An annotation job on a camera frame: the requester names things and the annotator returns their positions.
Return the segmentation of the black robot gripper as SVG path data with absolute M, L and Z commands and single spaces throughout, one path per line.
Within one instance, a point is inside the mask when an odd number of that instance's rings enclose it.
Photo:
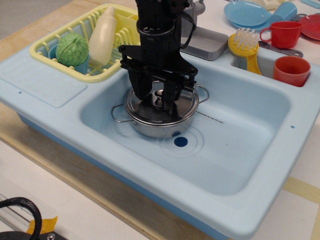
M 198 70 L 180 54 L 181 17 L 139 18 L 140 45 L 122 45 L 121 67 L 128 71 L 136 97 L 144 100 L 153 81 L 163 82 L 162 107 L 170 111 L 181 91 L 192 92 Z

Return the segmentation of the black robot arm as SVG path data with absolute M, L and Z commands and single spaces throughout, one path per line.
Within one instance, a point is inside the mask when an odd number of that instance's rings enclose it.
M 193 18 L 185 12 L 188 0 L 138 0 L 137 32 L 140 45 L 122 45 L 121 67 L 126 69 L 136 97 L 144 100 L 152 90 L 154 81 L 163 83 L 162 109 L 170 111 L 181 91 L 193 92 L 198 69 L 186 61 L 180 50 L 190 40 L 181 43 L 182 20 L 191 23 Z

